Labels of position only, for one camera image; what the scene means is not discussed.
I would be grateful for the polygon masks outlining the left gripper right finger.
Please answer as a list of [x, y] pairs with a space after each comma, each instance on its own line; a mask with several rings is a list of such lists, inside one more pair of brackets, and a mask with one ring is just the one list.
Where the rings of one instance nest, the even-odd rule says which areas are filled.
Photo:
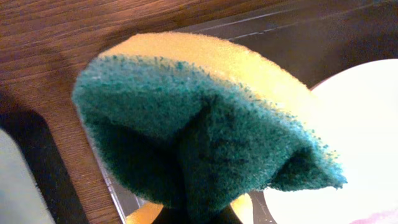
[[242, 224], [232, 206], [228, 205], [217, 216], [214, 217], [214, 224]]

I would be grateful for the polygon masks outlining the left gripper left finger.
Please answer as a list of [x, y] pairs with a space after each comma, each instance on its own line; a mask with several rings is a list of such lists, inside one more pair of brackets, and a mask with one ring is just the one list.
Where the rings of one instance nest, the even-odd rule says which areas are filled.
[[185, 210], [164, 207], [152, 224], [188, 224]]

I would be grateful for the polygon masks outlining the green and yellow sponge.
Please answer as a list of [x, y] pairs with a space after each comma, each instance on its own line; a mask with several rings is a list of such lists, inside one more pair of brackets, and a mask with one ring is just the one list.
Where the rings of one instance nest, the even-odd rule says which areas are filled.
[[110, 173], [176, 223], [231, 216], [253, 190], [346, 183], [318, 98], [228, 40], [136, 34], [80, 72], [72, 100]]

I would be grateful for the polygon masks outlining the small black sponge tray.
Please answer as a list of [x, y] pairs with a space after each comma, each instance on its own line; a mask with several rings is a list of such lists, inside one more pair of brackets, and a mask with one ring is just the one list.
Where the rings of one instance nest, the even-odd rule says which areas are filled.
[[46, 120], [1, 92], [1, 223], [87, 224]]

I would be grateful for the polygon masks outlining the brown plastic serving tray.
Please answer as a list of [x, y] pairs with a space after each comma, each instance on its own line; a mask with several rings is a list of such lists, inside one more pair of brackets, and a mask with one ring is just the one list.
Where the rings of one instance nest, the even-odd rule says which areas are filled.
[[287, 1], [177, 31], [245, 45], [315, 87], [356, 65], [397, 58], [397, 1]]

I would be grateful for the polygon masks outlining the white plate at back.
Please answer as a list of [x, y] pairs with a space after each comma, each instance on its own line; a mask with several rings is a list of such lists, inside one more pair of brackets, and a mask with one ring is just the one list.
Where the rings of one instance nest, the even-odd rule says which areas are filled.
[[397, 222], [397, 60], [364, 63], [318, 84], [347, 183], [264, 192], [277, 223]]

